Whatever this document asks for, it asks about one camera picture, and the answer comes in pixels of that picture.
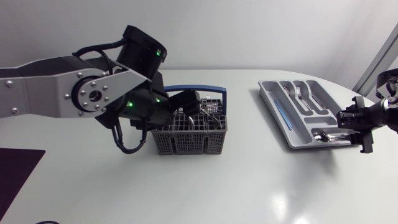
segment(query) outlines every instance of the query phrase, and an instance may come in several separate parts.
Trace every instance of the cutlery tray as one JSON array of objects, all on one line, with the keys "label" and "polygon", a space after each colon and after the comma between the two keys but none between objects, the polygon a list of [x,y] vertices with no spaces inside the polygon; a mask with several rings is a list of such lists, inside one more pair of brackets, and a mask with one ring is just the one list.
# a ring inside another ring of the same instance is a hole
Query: cutlery tray
[{"label": "cutlery tray", "polygon": [[[292,149],[345,146],[349,141],[317,141],[314,134],[352,134],[354,131],[337,127],[336,114],[341,106],[315,80],[261,80],[260,95],[266,102],[279,128]],[[297,94],[300,88],[302,99]],[[275,104],[279,104],[291,129]]]}]

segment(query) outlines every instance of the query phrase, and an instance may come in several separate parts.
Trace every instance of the gray cutlery basket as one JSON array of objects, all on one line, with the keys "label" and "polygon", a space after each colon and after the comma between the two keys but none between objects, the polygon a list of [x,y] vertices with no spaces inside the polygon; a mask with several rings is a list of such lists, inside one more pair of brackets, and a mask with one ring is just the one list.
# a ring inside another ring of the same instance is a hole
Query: gray cutlery basket
[{"label": "gray cutlery basket", "polygon": [[[166,91],[177,91],[176,86],[165,87]],[[179,86],[178,90],[193,88],[196,90],[214,91],[215,86],[189,85]],[[171,125],[152,130],[152,135],[159,155],[194,155],[221,154],[227,132],[226,90],[217,87],[223,94],[223,100],[202,99],[200,108],[206,113],[192,116],[190,124],[182,108],[173,115]]]}]

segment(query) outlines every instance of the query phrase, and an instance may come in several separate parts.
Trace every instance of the metal utensil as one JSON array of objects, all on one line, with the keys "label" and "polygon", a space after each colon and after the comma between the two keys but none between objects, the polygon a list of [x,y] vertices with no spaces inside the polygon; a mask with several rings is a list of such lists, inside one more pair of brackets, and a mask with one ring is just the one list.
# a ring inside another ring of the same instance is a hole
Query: metal utensil
[{"label": "metal utensil", "polygon": [[315,100],[315,102],[318,103],[318,105],[319,105],[323,110],[326,109],[326,106],[324,106],[323,104],[321,104],[321,103],[319,102],[319,100],[317,100],[314,96],[312,96],[312,98],[313,98],[313,100]]},{"label": "metal utensil", "polygon": [[323,141],[323,142],[332,142],[332,141],[349,141],[351,139],[351,137],[349,136],[349,134],[345,135],[345,134],[340,134],[337,136],[328,134],[326,132],[322,132],[322,133],[315,133],[313,135],[313,137],[315,138],[315,140],[317,141]]},{"label": "metal utensil", "polygon": [[301,102],[303,102],[303,104],[307,107],[308,110],[312,110],[310,105],[308,105],[308,103],[305,101],[305,99],[303,98],[303,96],[301,95],[301,89],[300,87],[296,87],[296,93],[298,96],[298,99],[301,100]]},{"label": "metal utensil", "polygon": [[220,127],[221,129],[224,128],[224,126],[221,124],[221,121],[219,119],[215,118],[214,116],[210,115],[207,111],[205,111],[203,108],[200,108],[200,111],[207,117],[207,120],[212,119],[217,123],[216,127]]},{"label": "metal utensil", "polygon": [[195,122],[191,116],[188,117],[189,130],[195,130]]},{"label": "metal utensil", "polygon": [[290,92],[289,92],[289,90],[288,90],[286,87],[284,87],[284,90],[285,90],[286,94],[287,94],[288,96],[290,96]]}]

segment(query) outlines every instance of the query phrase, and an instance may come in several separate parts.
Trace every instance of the blue handle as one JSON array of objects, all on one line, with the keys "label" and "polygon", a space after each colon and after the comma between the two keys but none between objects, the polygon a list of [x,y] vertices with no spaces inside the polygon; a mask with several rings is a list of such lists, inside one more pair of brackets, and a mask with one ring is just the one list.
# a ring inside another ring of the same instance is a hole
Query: blue handle
[{"label": "blue handle", "polygon": [[210,91],[215,93],[223,94],[223,111],[222,114],[226,115],[226,88],[218,87],[218,86],[209,86],[209,85],[174,85],[174,86],[165,86],[164,90],[166,92],[169,91],[184,91],[194,89],[198,91]]},{"label": "blue handle", "polygon": [[284,112],[284,111],[282,110],[282,108],[279,106],[278,101],[274,100],[274,103],[275,103],[276,107],[278,108],[278,110],[279,110],[279,112],[280,112],[280,115],[282,115],[283,119],[285,120],[288,129],[289,129],[289,130],[292,130],[292,129],[293,129],[293,125],[292,125],[292,123],[289,121],[289,119],[287,118],[285,112]]}]

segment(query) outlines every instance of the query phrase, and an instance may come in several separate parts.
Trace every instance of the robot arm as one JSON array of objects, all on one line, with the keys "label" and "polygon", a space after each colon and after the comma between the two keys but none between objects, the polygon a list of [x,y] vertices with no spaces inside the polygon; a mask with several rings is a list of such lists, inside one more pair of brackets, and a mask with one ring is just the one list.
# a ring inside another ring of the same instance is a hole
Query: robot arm
[{"label": "robot arm", "polygon": [[[103,50],[122,47],[117,61]],[[98,52],[101,58],[83,60],[81,55]],[[171,121],[182,107],[192,115],[200,111],[195,90],[173,97],[164,91],[157,70],[166,49],[143,31],[127,26],[115,43],[85,47],[73,56],[31,62],[17,68],[0,68],[0,118],[37,114],[53,118],[93,118],[113,132],[116,145],[125,153],[138,151],[146,132]],[[142,130],[135,149],[123,146],[119,117],[130,119]]]},{"label": "robot arm", "polygon": [[372,130],[387,125],[398,132],[398,68],[381,73],[377,77],[376,96],[381,101],[367,108],[362,96],[353,98],[355,104],[340,111],[337,117],[339,128],[353,129],[352,144],[362,144],[362,153],[373,152]]}]

